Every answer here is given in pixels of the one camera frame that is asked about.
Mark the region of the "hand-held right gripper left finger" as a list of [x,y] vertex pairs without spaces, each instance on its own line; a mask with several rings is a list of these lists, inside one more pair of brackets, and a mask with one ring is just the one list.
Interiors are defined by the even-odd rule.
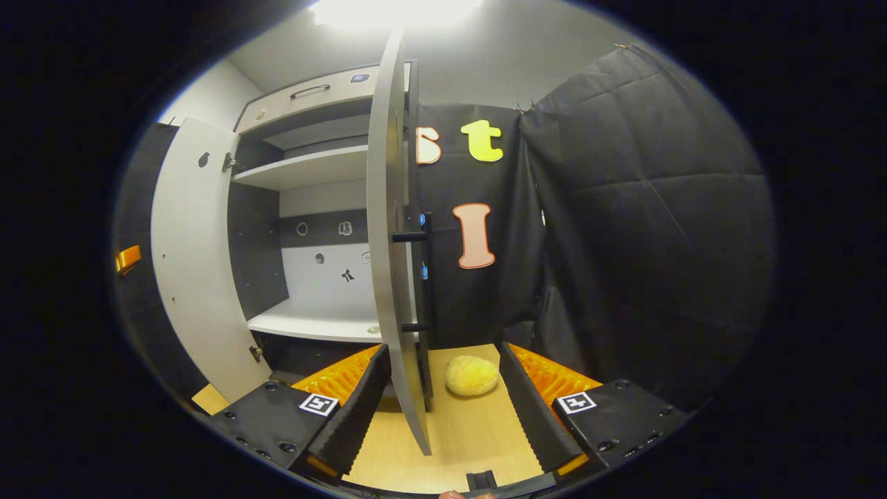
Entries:
[[266,381],[210,417],[215,429],[291,473],[351,473],[391,376],[386,345],[365,349],[297,387]]

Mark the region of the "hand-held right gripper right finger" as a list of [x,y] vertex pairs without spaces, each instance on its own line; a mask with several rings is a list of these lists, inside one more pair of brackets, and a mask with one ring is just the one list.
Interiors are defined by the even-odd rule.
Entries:
[[507,342],[498,350],[520,426],[542,470],[555,479],[627,464],[692,418],[633,381],[601,383]]

